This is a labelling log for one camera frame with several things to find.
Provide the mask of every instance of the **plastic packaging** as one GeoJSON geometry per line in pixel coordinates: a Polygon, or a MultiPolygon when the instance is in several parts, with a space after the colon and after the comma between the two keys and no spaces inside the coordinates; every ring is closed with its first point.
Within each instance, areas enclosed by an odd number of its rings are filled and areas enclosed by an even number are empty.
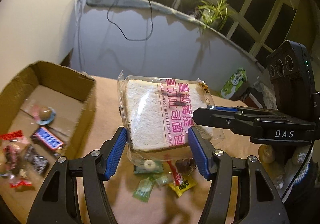
{"type": "Polygon", "coordinates": [[[161,162],[145,160],[144,164],[141,166],[134,166],[134,174],[141,173],[162,173],[163,165],[161,162]]]}
{"type": "Polygon", "coordinates": [[[182,184],[183,183],[182,175],[178,172],[178,169],[175,166],[175,164],[172,161],[167,161],[167,163],[170,166],[170,169],[172,171],[175,185],[182,184]]]}
{"type": "Polygon", "coordinates": [[[175,162],[178,172],[190,173],[196,168],[196,161],[192,159],[182,159],[175,162]]]}
{"type": "Polygon", "coordinates": [[[27,168],[22,156],[29,142],[23,136],[22,131],[2,135],[0,139],[2,140],[1,151],[4,152],[6,159],[6,173],[3,176],[9,177],[10,188],[32,186],[32,182],[27,176],[27,168]]]}
{"type": "Polygon", "coordinates": [[[45,127],[39,127],[30,138],[32,142],[39,144],[56,158],[64,152],[64,142],[45,127]]]}
{"type": "Polygon", "coordinates": [[[157,176],[155,178],[155,181],[159,187],[162,187],[162,186],[167,185],[169,183],[173,183],[174,178],[173,178],[172,173],[168,173],[168,174],[162,174],[161,176],[157,176]]]}
{"type": "Polygon", "coordinates": [[[34,170],[41,176],[45,175],[49,167],[49,162],[44,156],[40,156],[32,145],[27,147],[24,159],[31,163],[34,170]]]}
{"type": "Polygon", "coordinates": [[[194,187],[196,184],[196,181],[189,175],[188,177],[183,177],[182,184],[175,185],[175,183],[169,183],[169,187],[180,197],[185,191],[194,187]]]}
{"type": "Polygon", "coordinates": [[[145,160],[192,158],[188,129],[196,126],[213,145],[224,139],[221,129],[198,126],[197,108],[214,106],[205,82],[128,76],[118,78],[121,118],[128,130],[127,156],[135,165],[145,160]]]}
{"type": "Polygon", "coordinates": [[[138,199],[139,201],[148,202],[154,184],[155,182],[152,177],[141,180],[138,187],[133,192],[133,197],[138,199]]]}
{"type": "Polygon", "coordinates": [[[25,99],[21,110],[33,117],[38,125],[44,125],[52,132],[58,132],[60,139],[68,141],[77,125],[75,120],[62,117],[53,105],[40,102],[37,99],[25,99]]]}

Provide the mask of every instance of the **table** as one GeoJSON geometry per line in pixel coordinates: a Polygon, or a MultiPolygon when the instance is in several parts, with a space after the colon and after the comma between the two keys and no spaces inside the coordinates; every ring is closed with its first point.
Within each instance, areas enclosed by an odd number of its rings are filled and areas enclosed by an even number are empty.
{"type": "MultiPolygon", "coordinates": [[[[122,126],[118,109],[117,81],[114,79],[94,77],[97,81],[97,110],[90,132],[83,139],[77,157],[84,157],[89,152],[99,149],[105,140],[111,139],[119,126],[122,126]]],[[[219,106],[245,106],[240,101],[224,100],[213,96],[219,106]]],[[[259,145],[249,142],[249,137],[233,134],[223,130],[225,140],[216,148],[230,156],[247,158],[258,156],[259,145]]],[[[152,224],[193,224],[198,223],[211,182],[206,181],[198,170],[193,172],[198,184],[186,191],[180,198],[169,187],[154,187],[148,203],[134,199],[132,193],[141,178],[133,174],[133,166],[124,151],[116,174],[105,182],[109,203],[119,224],[152,223],[152,224]]],[[[26,223],[28,212],[43,179],[38,178],[34,190],[16,192],[8,189],[8,184],[0,178],[0,194],[10,210],[21,223],[26,223]]],[[[82,178],[77,178],[78,198],[83,223],[90,223],[84,199],[82,178]]],[[[226,223],[233,222],[236,207],[237,177],[233,178],[232,193],[226,223]]]]}

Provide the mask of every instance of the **black cable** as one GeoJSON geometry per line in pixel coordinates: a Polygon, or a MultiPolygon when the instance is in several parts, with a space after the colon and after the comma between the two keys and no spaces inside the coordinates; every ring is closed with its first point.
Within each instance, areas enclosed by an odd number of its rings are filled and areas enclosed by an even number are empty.
{"type": "Polygon", "coordinates": [[[306,158],[303,160],[303,163],[301,164],[299,170],[296,172],[294,178],[291,180],[289,186],[287,187],[287,189],[284,191],[283,195],[281,196],[281,200],[283,200],[283,198],[286,196],[286,194],[288,193],[291,185],[293,184],[293,182],[295,181],[295,179],[298,177],[298,175],[301,173],[302,169],[304,168],[304,166],[305,166],[305,164],[306,164],[306,162],[307,162],[307,160],[308,160],[308,158],[309,158],[309,156],[310,156],[310,153],[311,153],[311,151],[312,151],[312,148],[313,148],[313,144],[314,144],[314,143],[315,143],[315,141],[313,140],[313,141],[311,142],[311,145],[310,145],[310,148],[309,148],[308,153],[307,153],[307,155],[306,155],[306,158]]]}
{"type": "Polygon", "coordinates": [[[116,1],[119,1],[119,0],[115,0],[111,7],[108,9],[108,12],[107,12],[107,19],[108,21],[111,23],[111,24],[114,24],[116,27],[119,28],[119,30],[121,31],[121,33],[123,34],[124,38],[127,39],[128,41],[133,41],[133,42],[142,42],[142,41],[147,41],[151,35],[152,35],[152,32],[153,32],[153,15],[152,15],[152,6],[151,6],[151,2],[150,0],[148,0],[149,4],[150,4],[150,11],[151,11],[151,31],[150,31],[150,34],[144,38],[144,39],[129,39],[128,37],[125,36],[124,32],[121,30],[120,26],[118,26],[115,22],[112,22],[110,19],[109,19],[109,11],[113,8],[114,4],[116,3],[116,1]]]}

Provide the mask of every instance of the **green package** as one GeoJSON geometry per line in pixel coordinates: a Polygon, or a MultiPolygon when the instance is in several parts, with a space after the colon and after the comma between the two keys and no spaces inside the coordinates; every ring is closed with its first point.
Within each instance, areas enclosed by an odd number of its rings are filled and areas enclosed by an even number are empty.
{"type": "Polygon", "coordinates": [[[245,69],[238,68],[220,91],[222,98],[236,100],[248,87],[245,69]]]}
{"type": "Polygon", "coordinates": [[[155,182],[152,177],[141,180],[138,187],[133,192],[133,197],[138,199],[139,201],[148,202],[154,183],[155,182]]]}
{"type": "Polygon", "coordinates": [[[163,173],[163,164],[161,162],[155,161],[155,167],[152,171],[148,171],[143,166],[136,166],[134,165],[133,173],[134,174],[141,174],[141,173],[163,173]]]}

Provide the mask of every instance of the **snickers bar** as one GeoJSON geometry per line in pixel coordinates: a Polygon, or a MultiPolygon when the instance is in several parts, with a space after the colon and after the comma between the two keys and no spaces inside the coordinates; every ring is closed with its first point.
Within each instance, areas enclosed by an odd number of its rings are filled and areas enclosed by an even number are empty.
{"type": "Polygon", "coordinates": [[[55,157],[60,156],[60,152],[64,146],[64,142],[62,142],[45,127],[39,127],[36,132],[33,133],[31,139],[35,144],[43,144],[43,147],[45,147],[55,157]]]}

